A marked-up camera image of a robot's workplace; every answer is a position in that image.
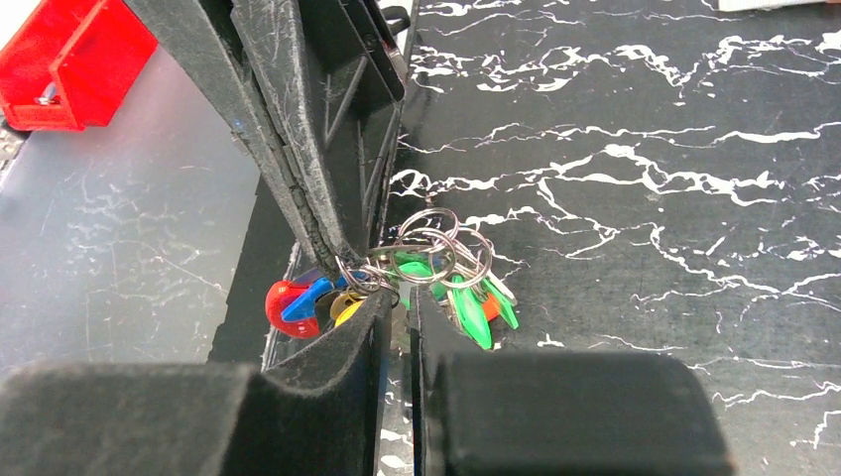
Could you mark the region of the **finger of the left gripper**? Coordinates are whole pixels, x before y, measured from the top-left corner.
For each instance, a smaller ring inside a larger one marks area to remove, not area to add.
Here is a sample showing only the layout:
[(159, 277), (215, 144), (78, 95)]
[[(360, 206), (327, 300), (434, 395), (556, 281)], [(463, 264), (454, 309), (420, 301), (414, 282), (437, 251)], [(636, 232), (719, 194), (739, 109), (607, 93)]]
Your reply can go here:
[(133, 0), (128, 7), (176, 60), (255, 162), (301, 247), (328, 277), (335, 257), (318, 230), (291, 150), (277, 131), (242, 40), (230, 1)]
[(405, 97), (375, 1), (236, 1), (232, 20), (304, 192), (317, 261), (367, 253)]

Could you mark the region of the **metal key organizer red handle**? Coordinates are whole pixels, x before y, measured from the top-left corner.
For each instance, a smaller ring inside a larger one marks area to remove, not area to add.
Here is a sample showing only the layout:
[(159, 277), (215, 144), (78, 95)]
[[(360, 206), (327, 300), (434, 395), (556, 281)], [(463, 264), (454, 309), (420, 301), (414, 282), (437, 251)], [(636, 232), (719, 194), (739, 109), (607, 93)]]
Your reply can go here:
[(371, 249), (357, 267), (338, 260), (335, 279), (311, 270), (274, 283), (264, 311), (280, 333), (314, 339), (350, 320), (375, 292), (388, 292), (393, 304), (410, 309), (411, 288), (426, 287), (462, 331), (447, 298), (450, 280), (458, 274), (471, 286), (494, 277), (505, 285), (493, 272), (495, 256), (493, 243), (477, 227), (463, 223), (451, 209), (431, 207), (407, 218), (391, 244)]

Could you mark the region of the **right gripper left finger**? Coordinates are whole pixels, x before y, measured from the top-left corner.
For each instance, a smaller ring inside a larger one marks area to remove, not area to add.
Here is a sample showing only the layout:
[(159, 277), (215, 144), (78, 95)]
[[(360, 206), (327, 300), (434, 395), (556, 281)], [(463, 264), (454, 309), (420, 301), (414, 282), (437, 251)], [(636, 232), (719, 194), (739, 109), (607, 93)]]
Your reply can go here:
[(372, 475), (392, 296), (267, 370), (41, 365), (1, 387), (5, 475)]

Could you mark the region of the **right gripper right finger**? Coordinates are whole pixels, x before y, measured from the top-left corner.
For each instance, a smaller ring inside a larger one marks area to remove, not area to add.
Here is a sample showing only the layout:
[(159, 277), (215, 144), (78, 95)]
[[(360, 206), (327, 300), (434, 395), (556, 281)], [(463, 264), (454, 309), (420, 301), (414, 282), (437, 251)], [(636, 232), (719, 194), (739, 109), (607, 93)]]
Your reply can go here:
[(649, 352), (484, 351), (410, 294), (419, 475), (732, 475), (681, 361)]

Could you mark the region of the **green key tag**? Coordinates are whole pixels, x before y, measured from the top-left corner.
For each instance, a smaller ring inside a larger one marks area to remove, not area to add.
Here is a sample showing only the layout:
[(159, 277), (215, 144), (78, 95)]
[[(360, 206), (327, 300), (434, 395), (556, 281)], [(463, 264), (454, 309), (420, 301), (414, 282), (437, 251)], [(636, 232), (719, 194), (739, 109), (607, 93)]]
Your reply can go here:
[(491, 320), (501, 317), (511, 329), (520, 327), (515, 313), (517, 300), (499, 279), (486, 277), (466, 286), (468, 280), (456, 274), (450, 281), (447, 298), (456, 322), (480, 348), (491, 350), (494, 346)]

